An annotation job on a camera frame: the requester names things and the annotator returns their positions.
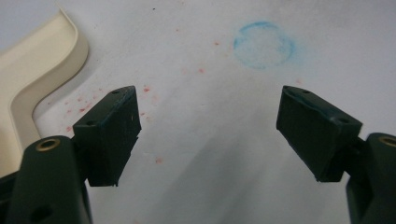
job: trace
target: blue ink mark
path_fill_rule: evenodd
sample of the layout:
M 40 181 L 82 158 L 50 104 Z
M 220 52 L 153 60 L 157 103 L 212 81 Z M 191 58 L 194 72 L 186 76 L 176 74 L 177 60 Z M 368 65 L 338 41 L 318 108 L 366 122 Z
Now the blue ink mark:
M 279 66 L 287 62 L 294 51 L 293 41 L 268 21 L 243 27 L 233 42 L 235 57 L 255 69 Z

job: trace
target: beige plastic tray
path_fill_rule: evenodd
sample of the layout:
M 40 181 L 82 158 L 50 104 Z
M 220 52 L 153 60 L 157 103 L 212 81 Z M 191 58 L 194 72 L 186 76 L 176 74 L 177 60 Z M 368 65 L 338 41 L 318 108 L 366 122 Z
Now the beige plastic tray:
M 40 138 L 32 119 L 35 106 L 78 72 L 88 48 L 60 9 L 0 55 L 0 177 L 19 169 L 23 150 Z

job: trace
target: red dot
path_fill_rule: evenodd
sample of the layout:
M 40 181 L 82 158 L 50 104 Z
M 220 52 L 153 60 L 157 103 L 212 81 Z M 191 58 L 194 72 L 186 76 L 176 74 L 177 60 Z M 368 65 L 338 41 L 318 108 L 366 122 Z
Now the red dot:
M 161 164 L 161 163 L 163 163 L 163 158 L 157 157 L 157 158 L 155 159 L 155 163 L 156 163 L 156 164 Z

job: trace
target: white table surface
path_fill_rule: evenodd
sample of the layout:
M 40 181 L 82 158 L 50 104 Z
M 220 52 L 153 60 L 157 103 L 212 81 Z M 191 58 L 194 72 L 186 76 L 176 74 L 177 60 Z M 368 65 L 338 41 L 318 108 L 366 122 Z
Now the white table surface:
M 341 183 L 317 183 L 276 130 L 281 88 L 308 89 L 396 134 L 396 2 L 59 1 L 90 43 L 34 113 L 42 136 L 109 91 L 137 87 L 143 130 L 117 188 L 89 188 L 94 223 L 348 223 Z M 0 1 L 1 49 L 49 19 Z

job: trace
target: red speck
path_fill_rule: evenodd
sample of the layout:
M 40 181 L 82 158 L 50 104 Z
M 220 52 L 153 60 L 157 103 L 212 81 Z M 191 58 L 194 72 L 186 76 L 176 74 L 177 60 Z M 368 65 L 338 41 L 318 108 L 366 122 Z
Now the red speck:
M 149 87 L 145 86 L 145 89 L 143 89 L 144 92 L 148 92 L 149 91 Z
M 163 163 L 163 158 L 157 157 L 157 158 L 155 159 L 155 163 L 156 163 L 156 164 L 161 164 L 161 163 Z
M 92 107 L 92 103 L 87 104 L 87 106 L 85 106 L 86 109 L 89 109 Z
M 158 101 L 159 101 L 159 99 L 158 99 L 158 96 L 157 95 L 153 95 L 152 97 L 151 97 L 151 103 L 152 104 L 157 104 L 158 103 Z
M 181 69 L 181 74 L 186 76 L 189 73 L 189 70 L 187 70 L 186 68 Z

